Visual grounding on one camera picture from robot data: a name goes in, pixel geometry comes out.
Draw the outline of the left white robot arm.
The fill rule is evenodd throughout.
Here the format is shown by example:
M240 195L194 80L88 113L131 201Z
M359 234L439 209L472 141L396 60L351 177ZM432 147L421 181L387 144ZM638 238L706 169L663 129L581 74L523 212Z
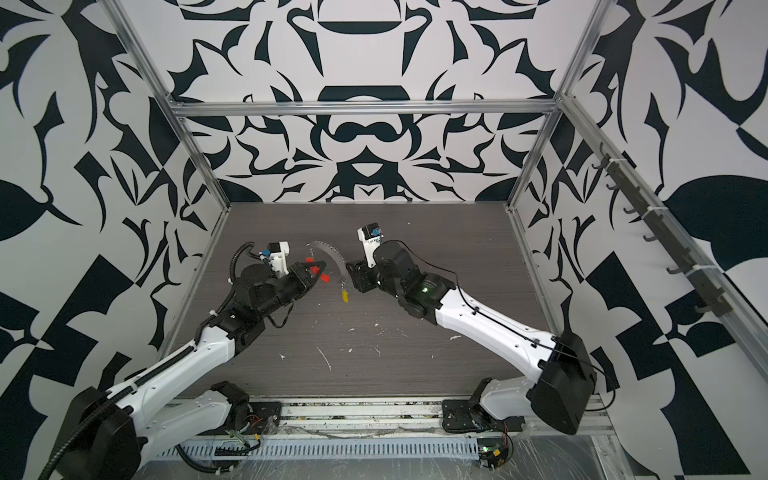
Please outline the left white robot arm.
M219 382L193 400L168 404L199 378L247 349L281 308L292 310L320 280L323 261L288 264L281 245L253 252L247 242L229 265L230 290L192 340L106 390L89 387L70 403L51 455L48 479L130 479L160 453L200 433L240 430L248 395Z

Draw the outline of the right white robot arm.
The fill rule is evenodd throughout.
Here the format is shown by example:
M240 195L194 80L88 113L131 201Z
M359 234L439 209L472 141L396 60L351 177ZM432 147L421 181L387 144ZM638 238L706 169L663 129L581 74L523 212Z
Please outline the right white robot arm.
M510 417L529 410L550 428L574 435L597 382L614 392L614 375L596 366L584 341L571 330L560 334L520 323L467 293L459 275L431 264L400 240L365 249L346 272L360 293L380 290L410 316L458 333L491 351L521 373L519 379L480 381L466 402L465 432L501 428Z

